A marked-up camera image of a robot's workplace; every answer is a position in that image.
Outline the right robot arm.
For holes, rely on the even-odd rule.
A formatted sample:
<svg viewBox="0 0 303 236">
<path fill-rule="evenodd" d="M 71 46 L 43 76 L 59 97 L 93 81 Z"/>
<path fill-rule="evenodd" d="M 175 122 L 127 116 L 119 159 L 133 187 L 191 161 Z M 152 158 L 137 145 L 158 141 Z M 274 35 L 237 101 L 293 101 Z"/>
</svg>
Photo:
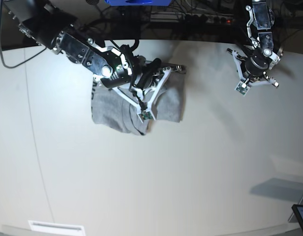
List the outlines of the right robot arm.
<svg viewBox="0 0 303 236">
<path fill-rule="evenodd" d="M 145 61 L 134 55 L 139 46 L 106 46 L 104 39 L 87 27 L 77 27 L 77 18 L 56 6 L 49 0 L 2 0 L 0 7 L 18 20 L 20 32 L 38 44 L 65 53 L 76 64 L 91 71 L 107 89 L 126 85 L 128 89 L 145 89 L 165 79 L 165 72 L 183 72 L 185 67 L 165 64 L 161 59 Z"/>
</svg>

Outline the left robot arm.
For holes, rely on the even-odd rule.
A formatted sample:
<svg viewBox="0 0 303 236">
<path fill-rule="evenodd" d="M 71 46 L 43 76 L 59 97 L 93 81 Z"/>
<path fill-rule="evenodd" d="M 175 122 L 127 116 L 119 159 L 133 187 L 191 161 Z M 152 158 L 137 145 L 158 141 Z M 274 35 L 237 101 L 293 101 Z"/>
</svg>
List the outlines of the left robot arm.
<svg viewBox="0 0 303 236">
<path fill-rule="evenodd" d="M 252 50 L 244 65 L 252 78 L 260 78 L 280 62 L 283 49 L 273 38 L 275 16 L 266 1 L 253 0 L 245 9 L 249 14 L 246 30 Z"/>
</svg>

